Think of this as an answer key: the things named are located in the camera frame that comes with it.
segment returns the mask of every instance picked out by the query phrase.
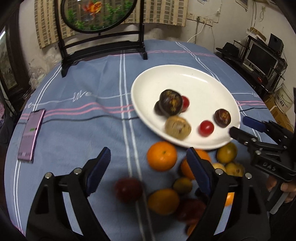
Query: checkered curtain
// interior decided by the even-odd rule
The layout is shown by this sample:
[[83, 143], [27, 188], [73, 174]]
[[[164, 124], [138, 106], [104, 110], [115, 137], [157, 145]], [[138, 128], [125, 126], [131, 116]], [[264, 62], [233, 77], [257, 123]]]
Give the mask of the checkered curtain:
[[[101, 0], [103, 6], [110, 3], [115, 6], [122, 3], [123, 0]], [[83, 15], [77, 0], [68, 0], [66, 3], [75, 14]], [[188, 0], [145, 0], [144, 2], [144, 22], [145, 23], [163, 23], [169, 25], [185, 26], [187, 15]], [[102, 8], [100, 18], [104, 16], [106, 9]], [[140, 19], [140, 1], [137, 1], [136, 7], [132, 14], [123, 23], [138, 23]], [[57, 27], [54, 17], [53, 0], [35, 0], [35, 25], [39, 47], [44, 48], [58, 41]], [[77, 34], [70, 29], [60, 16], [60, 27], [63, 38]]]

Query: screw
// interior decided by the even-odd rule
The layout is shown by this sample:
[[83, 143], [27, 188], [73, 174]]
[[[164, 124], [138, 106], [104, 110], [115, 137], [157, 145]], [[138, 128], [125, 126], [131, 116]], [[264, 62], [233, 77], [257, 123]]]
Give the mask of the screw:
[[52, 176], [52, 173], [51, 172], [48, 172], [48, 173], [45, 174], [45, 178], [47, 178], [47, 179], [48, 178], [51, 178], [51, 176]]
[[218, 175], [223, 174], [223, 172], [224, 171], [222, 169], [220, 169], [220, 168], [215, 169], [215, 173], [217, 173]]
[[78, 168], [75, 168], [73, 172], [75, 174], [80, 174], [82, 172], [82, 169], [78, 167]]
[[252, 174], [251, 173], [246, 173], [245, 175], [244, 175], [247, 179], [251, 179], [252, 178]]

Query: power outlet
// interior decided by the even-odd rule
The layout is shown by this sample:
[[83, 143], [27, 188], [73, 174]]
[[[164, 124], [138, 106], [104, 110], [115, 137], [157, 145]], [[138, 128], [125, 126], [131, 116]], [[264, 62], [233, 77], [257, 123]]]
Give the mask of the power outlet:
[[209, 19], [209, 18], [204, 18], [204, 17], [200, 17], [200, 23], [209, 25], [209, 26], [213, 26], [213, 20]]
[[187, 13], [187, 19], [196, 21], [195, 14], [193, 12], [188, 12]]
[[207, 24], [207, 18], [200, 17], [200, 23]]
[[208, 19], [206, 24], [209, 25], [209, 26], [213, 26], [213, 20], [212, 19]]

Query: computer monitor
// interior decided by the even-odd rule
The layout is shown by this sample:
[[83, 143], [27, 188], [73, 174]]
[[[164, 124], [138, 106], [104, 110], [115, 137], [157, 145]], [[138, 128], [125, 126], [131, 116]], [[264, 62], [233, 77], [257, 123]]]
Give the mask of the computer monitor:
[[256, 43], [252, 44], [251, 49], [246, 56], [246, 60], [267, 77], [271, 74], [271, 68], [276, 68], [278, 64], [275, 57]]

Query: speaker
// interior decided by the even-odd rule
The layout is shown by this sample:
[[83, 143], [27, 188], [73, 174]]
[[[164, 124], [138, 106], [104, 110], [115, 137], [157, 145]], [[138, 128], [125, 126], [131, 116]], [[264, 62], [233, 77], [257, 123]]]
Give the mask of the speaker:
[[279, 39], [277, 36], [270, 34], [268, 47], [270, 47], [275, 52], [279, 52], [281, 55], [284, 49], [284, 44], [283, 44], [283, 41]]

